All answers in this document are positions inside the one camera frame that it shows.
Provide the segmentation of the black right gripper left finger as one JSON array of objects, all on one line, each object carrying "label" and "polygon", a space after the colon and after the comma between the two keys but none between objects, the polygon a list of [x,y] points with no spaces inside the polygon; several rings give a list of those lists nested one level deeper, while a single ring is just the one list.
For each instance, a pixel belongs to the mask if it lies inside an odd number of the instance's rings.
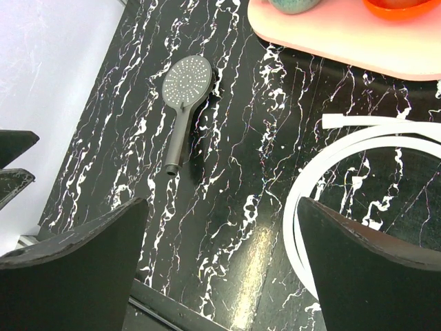
[{"label": "black right gripper left finger", "polygon": [[121,330],[148,214],[132,199],[1,256],[1,329]]}]

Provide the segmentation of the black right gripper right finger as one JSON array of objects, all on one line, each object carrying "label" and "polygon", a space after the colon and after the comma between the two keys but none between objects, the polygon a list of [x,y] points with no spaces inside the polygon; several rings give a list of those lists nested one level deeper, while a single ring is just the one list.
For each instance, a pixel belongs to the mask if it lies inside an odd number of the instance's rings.
[{"label": "black right gripper right finger", "polygon": [[300,199],[297,214],[328,330],[440,329],[440,252],[311,198]]}]

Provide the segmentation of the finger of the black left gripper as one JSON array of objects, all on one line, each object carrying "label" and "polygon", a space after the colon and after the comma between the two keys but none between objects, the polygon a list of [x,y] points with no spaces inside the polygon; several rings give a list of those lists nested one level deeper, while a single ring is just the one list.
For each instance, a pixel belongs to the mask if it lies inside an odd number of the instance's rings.
[{"label": "finger of the black left gripper", "polygon": [[37,143],[39,136],[27,130],[1,130],[1,161],[14,161]]},{"label": "finger of the black left gripper", "polygon": [[27,170],[3,169],[1,170],[0,208],[3,209],[13,198],[35,180],[35,176]]}]

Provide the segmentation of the grey shower head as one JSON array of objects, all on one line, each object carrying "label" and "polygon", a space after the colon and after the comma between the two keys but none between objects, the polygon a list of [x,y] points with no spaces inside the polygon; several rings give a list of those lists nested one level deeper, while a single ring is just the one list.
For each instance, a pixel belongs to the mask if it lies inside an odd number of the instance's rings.
[{"label": "grey shower head", "polygon": [[194,112],[208,98],[213,83],[212,66],[205,57],[199,55],[177,61],[165,76],[162,85],[163,100],[176,112],[165,159],[165,172],[170,176],[176,176],[182,167]]}]

